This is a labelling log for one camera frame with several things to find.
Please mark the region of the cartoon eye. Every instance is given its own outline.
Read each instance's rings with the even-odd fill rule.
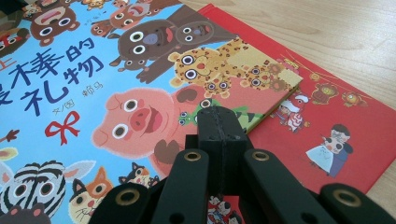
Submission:
[[[59,21],[58,23],[60,26],[66,26],[67,24],[69,24],[70,21],[71,21],[70,18],[64,18],[61,21]]]
[[[184,40],[186,40],[187,42],[192,41],[192,35],[186,36],[186,38],[184,38]]]
[[[45,36],[45,35],[49,35],[52,32],[52,28],[51,27],[47,27],[44,30],[42,30],[40,32],[40,35]]]
[[[145,46],[138,45],[138,46],[134,47],[134,54],[142,54],[145,52],[145,50],[146,50]]]
[[[195,79],[197,77],[197,72],[195,70],[193,70],[193,69],[190,69],[190,70],[188,70],[186,72],[186,74],[184,74],[184,76],[187,79],[192,80],[192,79]]]
[[[101,195],[106,190],[106,188],[106,184],[98,184],[93,194]]]
[[[41,186],[40,195],[47,196],[52,192],[52,190],[53,190],[53,184],[51,182],[45,183],[43,186]]]
[[[253,68],[253,69],[251,70],[251,73],[253,73],[254,75],[258,75],[258,74],[260,73],[260,69],[258,69],[258,68]]]
[[[191,32],[191,28],[190,27],[186,27],[183,29],[183,33],[184,34],[188,34],[189,32]]]
[[[17,42],[17,38],[12,38],[12,39],[8,40],[8,44],[13,44],[15,42]]]
[[[124,110],[126,112],[132,112],[137,108],[137,101],[136,100],[129,100],[124,104]]]
[[[216,88],[216,85],[213,83],[210,83],[209,86],[207,86],[208,89],[214,90]]]
[[[212,99],[204,99],[201,103],[201,108],[207,108],[212,105]]]
[[[113,137],[116,139],[123,138],[128,133],[128,126],[126,124],[118,124],[113,129]]]
[[[262,84],[257,78],[254,78],[253,80],[251,80],[251,84],[253,86],[260,86],[260,84]]]
[[[181,61],[183,62],[183,64],[189,65],[194,63],[194,58],[190,55],[184,56]]]
[[[222,89],[227,89],[227,87],[228,87],[227,82],[221,82],[221,83],[220,83],[220,87],[221,87]]]
[[[14,190],[14,196],[15,197],[21,197],[24,192],[26,192],[27,186],[25,184],[19,185],[15,190]]]
[[[133,32],[133,33],[129,36],[129,39],[130,39],[132,42],[137,42],[137,41],[143,39],[143,36],[145,36],[145,35],[143,35],[142,32],[136,31],[136,32]]]
[[[117,14],[114,18],[116,18],[116,20],[120,20],[123,18],[123,13]]]
[[[131,24],[132,22],[134,22],[134,20],[128,19],[128,20],[124,21],[124,25]]]

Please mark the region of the book cover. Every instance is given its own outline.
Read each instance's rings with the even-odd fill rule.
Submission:
[[[208,5],[200,11],[304,78],[249,137],[274,152],[308,189],[340,182],[367,192],[396,158],[396,111]]]
[[[169,174],[200,108],[249,132],[302,80],[175,0],[29,2],[0,40],[0,222],[87,223]]]

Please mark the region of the spotted cartoon animal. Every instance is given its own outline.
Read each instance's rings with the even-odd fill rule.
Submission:
[[[87,5],[87,10],[91,10],[93,8],[102,8],[106,1],[110,0],[82,0],[82,5]]]
[[[245,71],[228,63],[228,59],[241,50],[248,49],[248,44],[236,38],[218,49],[191,49],[183,54],[173,52],[168,60],[174,63],[175,77],[171,86],[177,88],[184,83],[205,87],[205,97],[219,94],[222,98],[230,96],[230,77],[244,77]]]

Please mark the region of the red bow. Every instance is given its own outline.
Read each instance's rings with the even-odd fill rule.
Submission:
[[[57,134],[58,132],[61,132],[61,145],[67,144],[67,139],[66,136],[64,135],[64,131],[67,129],[72,133],[74,136],[78,136],[79,130],[76,130],[72,127],[73,124],[75,124],[79,120],[79,114],[76,111],[70,112],[66,118],[64,119],[64,125],[53,121],[47,126],[46,128],[46,136],[47,137],[52,137],[53,135]],[[52,127],[58,128],[55,132],[52,132],[50,129]]]

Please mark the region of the light wood surface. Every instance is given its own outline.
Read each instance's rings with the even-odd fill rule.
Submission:
[[[213,3],[396,109],[395,0],[182,2],[196,10]],[[396,161],[368,196],[396,217]]]

